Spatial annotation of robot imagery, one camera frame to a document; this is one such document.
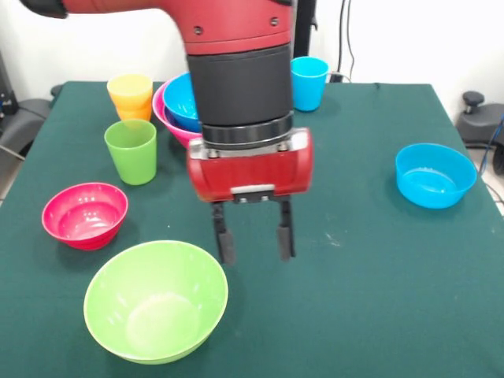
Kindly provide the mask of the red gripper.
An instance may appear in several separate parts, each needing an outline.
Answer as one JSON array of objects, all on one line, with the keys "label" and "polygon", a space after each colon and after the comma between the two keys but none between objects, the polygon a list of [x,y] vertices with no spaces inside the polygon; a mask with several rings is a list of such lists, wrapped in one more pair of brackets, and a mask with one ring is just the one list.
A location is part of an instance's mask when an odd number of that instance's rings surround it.
[{"label": "red gripper", "polygon": [[225,223],[224,205],[238,195],[268,191],[280,207],[277,240],[280,258],[295,256],[291,198],[308,190],[313,175],[313,139],[308,128],[295,128],[283,141],[287,148],[272,144],[251,150],[219,150],[210,156],[203,139],[193,139],[187,148],[187,170],[197,196],[211,203],[213,229],[220,260],[235,263],[231,232]]}]

